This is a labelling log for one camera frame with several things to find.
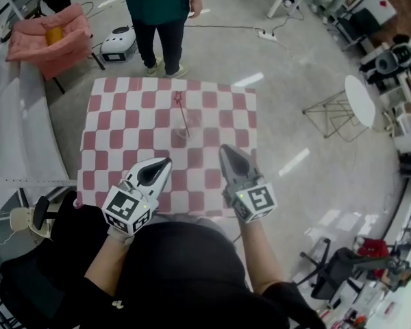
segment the white cube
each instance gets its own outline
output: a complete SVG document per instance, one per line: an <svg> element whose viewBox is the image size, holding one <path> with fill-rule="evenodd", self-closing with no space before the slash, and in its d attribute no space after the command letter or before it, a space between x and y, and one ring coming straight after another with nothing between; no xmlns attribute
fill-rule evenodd
<svg viewBox="0 0 411 329"><path fill-rule="evenodd" d="M134 190L130 193L112 186L103 204L103 216L108 224L134 235L152 218L158 201Z"/></svg>
<svg viewBox="0 0 411 329"><path fill-rule="evenodd" d="M266 217L277 208L273 186L268 183L238 191L232 206L244 223Z"/></svg>

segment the round tabletop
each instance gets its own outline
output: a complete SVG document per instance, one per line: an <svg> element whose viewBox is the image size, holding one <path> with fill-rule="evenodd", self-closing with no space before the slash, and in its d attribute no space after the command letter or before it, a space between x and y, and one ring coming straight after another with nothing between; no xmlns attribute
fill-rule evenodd
<svg viewBox="0 0 411 329"><path fill-rule="evenodd" d="M366 127L373 127L376 119L376 105L365 85L356 77L345 78L345 93L356 118Z"/></svg>

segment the red star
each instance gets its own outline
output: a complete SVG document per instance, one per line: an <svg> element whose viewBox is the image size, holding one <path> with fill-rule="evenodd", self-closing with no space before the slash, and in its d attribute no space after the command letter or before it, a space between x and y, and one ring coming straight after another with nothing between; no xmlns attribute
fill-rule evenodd
<svg viewBox="0 0 411 329"><path fill-rule="evenodd" d="M173 98L175 102L179 105L183 99L183 93L181 91L175 92L175 97Z"/></svg>

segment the red star wand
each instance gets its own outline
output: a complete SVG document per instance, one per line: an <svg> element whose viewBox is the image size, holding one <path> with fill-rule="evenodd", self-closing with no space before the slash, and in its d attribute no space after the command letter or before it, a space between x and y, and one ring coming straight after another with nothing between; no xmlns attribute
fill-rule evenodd
<svg viewBox="0 0 411 329"><path fill-rule="evenodd" d="M176 91L175 92L175 97L173 99L179 105L179 109L181 110L181 114L183 116L184 125L186 126L187 137L190 138L190 133L189 133L189 128L187 126L186 117L184 116L183 107L181 105L181 101L183 99L182 95L183 95L183 93L181 91Z"/></svg>

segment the red cloth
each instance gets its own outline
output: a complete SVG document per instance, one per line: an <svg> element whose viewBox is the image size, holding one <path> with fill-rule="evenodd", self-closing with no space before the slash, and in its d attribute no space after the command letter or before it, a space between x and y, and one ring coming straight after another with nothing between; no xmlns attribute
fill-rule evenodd
<svg viewBox="0 0 411 329"><path fill-rule="evenodd" d="M358 255L366 257L388 257L390 252L386 242L383 240L364 238L362 247L358 250ZM373 274L376 278L381 278L384 275L385 269L376 269Z"/></svg>

